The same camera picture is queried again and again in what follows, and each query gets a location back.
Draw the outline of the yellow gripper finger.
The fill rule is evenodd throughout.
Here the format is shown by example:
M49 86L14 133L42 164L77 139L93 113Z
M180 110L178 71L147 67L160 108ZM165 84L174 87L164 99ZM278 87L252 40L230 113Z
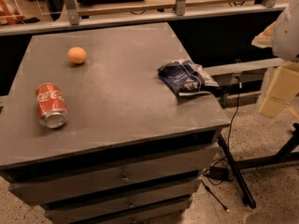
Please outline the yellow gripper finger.
M272 22L270 25L268 25L261 33L256 35L253 40L251 41L251 44L257 48L271 48L272 47L272 35L274 32L276 23Z
M259 113L265 117L277 116L299 93L299 62L285 62L272 76Z

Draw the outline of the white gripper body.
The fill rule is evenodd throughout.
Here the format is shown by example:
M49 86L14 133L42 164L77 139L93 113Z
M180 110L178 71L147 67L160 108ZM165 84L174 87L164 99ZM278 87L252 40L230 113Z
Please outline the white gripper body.
M283 60L299 61L299 0L292 0L278 16L272 35L272 51Z

